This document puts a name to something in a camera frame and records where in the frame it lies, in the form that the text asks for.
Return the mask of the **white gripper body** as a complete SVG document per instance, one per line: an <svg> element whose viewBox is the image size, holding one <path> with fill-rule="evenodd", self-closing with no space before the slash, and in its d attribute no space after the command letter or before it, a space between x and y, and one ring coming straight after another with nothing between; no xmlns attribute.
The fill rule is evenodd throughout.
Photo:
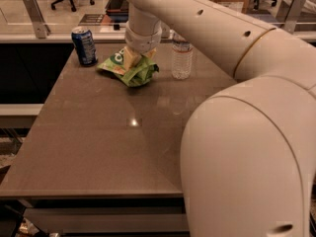
<svg viewBox="0 0 316 237"><path fill-rule="evenodd" d="M126 23L125 42L127 45L139 53L146 53L154 49L161 41L162 28L161 23L157 22L149 29L148 34L139 34L131 26L130 22Z"/></svg>

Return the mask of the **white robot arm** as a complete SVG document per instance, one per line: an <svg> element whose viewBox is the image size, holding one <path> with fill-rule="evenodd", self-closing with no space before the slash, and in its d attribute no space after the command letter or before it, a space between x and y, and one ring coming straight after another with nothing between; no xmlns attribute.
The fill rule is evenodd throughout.
<svg viewBox="0 0 316 237"><path fill-rule="evenodd" d="M236 80L203 101L181 143L191 237L309 237L315 175L315 48L206 0L127 0L126 41L162 21Z"/></svg>

